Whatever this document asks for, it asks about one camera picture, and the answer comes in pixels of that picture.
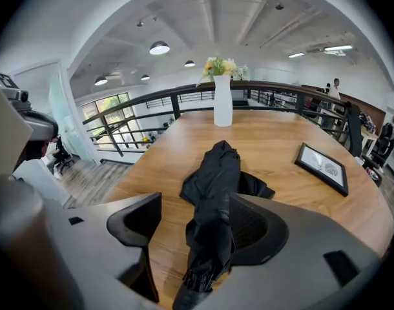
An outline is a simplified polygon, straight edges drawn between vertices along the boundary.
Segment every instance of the picture frame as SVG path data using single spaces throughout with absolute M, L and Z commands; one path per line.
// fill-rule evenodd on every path
M 295 164 L 310 172 L 343 196 L 348 196 L 345 166 L 303 143 Z

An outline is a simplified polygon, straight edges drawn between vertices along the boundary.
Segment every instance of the black picture frame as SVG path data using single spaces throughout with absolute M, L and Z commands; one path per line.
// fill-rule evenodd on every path
M 312 167 L 311 165 L 305 163 L 302 161 L 302 156 L 303 156 L 303 151 L 305 150 L 305 147 L 310 148 L 311 150 L 313 150 L 314 152 L 326 157 L 327 159 L 331 160 L 333 163 L 336 163 L 337 165 L 340 166 L 340 168 L 342 169 L 342 178 L 344 180 L 344 185 L 340 185 L 339 183 L 337 183 L 335 180 L 332 180 L 331 178 L 327 177 L 325 174 L 321 173 L 319 170 L 316 170 L 314 167 Z M 341 164 L 340 162 L 338 162 L 337 160 L 334 160 L 333 158 L 331 158 L 328 155 L 325 155 L 321 152 L 319 152 L 318 150 L 306 145 L 304 142 L 302 144 L 302 146 L 300 147 L 299 150 L 299 154 L 298 157 L 295 160 L 295 164 L 298 165 L 299 167 L 305 169 L 307 172 L 310 172 L 311 174 L 313 174 L 314 176 L 316 176 L 317 178 L 321 179 L 322 181 L 324 181 L 326 184 L 328 184 L 330 187 L 332 187 L 334 190 L 338 191 L 339 193 L 341 193 L 343 196 L 348 196 L 348 189 L 347 189 L 347 178 L 346 178 L 346 170 L 345 170 L 345 166 L 343 164 Z

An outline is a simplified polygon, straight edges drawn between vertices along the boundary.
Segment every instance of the white ceiling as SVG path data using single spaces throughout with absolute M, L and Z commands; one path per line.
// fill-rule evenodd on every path
M 277 4 L 284 9 L 277 10 Z M 139 21 L 144 25 L 136 26 Z M 228 44 L 287 57 L 351 43 L 357 48 L 347 52 L 346 63 L 363 56 L 348 29 L 301 0 L 158 0 L 133 11 L 88 53 L 71 79 L 74 96 L 95 91 L 94 80 L 116 70 L 123 71 L 125 84 L 141 83 L 141 76 L 163 59 L 149 54 L 149 47 L 159 40 L 169 44 L 170 55 Z M 110 81 L 101 90 L 117 86 L 120 81 Z

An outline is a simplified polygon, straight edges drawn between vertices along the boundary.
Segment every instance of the railing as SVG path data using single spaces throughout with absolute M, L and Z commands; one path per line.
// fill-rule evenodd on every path
M 97 119 L 101 120 L 102 126 L 87 130 L 87 132 L 92 132 L 99 128 L 105 128 L 105 131 L 101 134 L 90 137 L 95 145 L 102 146 L 102 148 L 98 150 L 118 152 L 121 156 L 123 156 L 124 152 L 145 152 L 145 150 L 154 143 L 158 134 L 161 134 L 168 128 L 168 125 L 142 130 L 131 130 L 129 129 L 129 121 L 167 114 L 174 114 L 174 118 L 178 119 L 184 112 L 212 110 L 212 107 L 181 109 L 180 105 L 188 101 L 213 99 L 214 90 L 214 83 L 202 83 L 198 87 L 192 84 L 153 92 L 100 112 L 86 119 L 83 124 L 86 125 Z M 307 118 L 310 122 L 320 127 L 322 124 L 323 126 L 329 126 L 321 128 L 332 134 L 334 138 L 343 145 L 345 145 L 347 141 L 348 133 L 346 130 L 346 119 L 348 107 L 340 100 L 329 97 L 318 91 L 265 81 L 232 81 L 231 90 L 244 90 L 244 98 L 249 103 L 248 106 L 234 106 L 233 109 L 293 112 Z M 170 108 L 163 112 L 142 116 L 131 116 L 114 123 L 107 123 L 105 120 L 105 116 L 108 114 L 143 103 L 146 104 L 148 109 L 160 106 L 170 106 Z M 334 112 L 329 109 L 330 105 L 336 106 L 338 110 Z M 130 134 L 130 138 L 134 139 L 133 134 L 136 132 L 140 132 L 140 134 L 144 132 L 157 132 L 157 134 L 154 134 L 151 139 L 142 139 L 142 141 L 124 141 L 125 138 L 123 138 L 122 135 Z

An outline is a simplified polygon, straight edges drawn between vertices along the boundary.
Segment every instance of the fluorescent light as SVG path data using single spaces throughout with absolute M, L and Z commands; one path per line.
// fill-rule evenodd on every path
M 108 79 L 105 78 L 105 77 L 103 77 L 103 76 L 98 77 L 98 78 L 95 80 L 95 86 L 100 86 L 100 85 L 103 85 L 103 84 L 105 84 L 105 83 L 108 83 Z
M 194 63 L 194 62 L 191 61 L 191 60 L 188 60 L 188 61 L 184 64 L 184 66 L 185 66 L 186 68 L 193 67 L 194 65 L 196 65 L 196 63 Z
M 164 41 L 157 41 L 152 44 L 150 47 L 150 54 L 151 55 L 161 55 L 165 54 L 170 50 L 168 44 Z
M 325 51 L 330 52 L 331 50 L 346 50 L 352 48 L 353 48 L 352 45 L 334 46 L 334 47 L 325 47 Z
M 298 56 L 303 56 L 303 55 L 305 55 L 305 53 L 297 53 L 297 54 L 289 55 L 289 57 L 293 58 L 293 57 L 298 57 Z

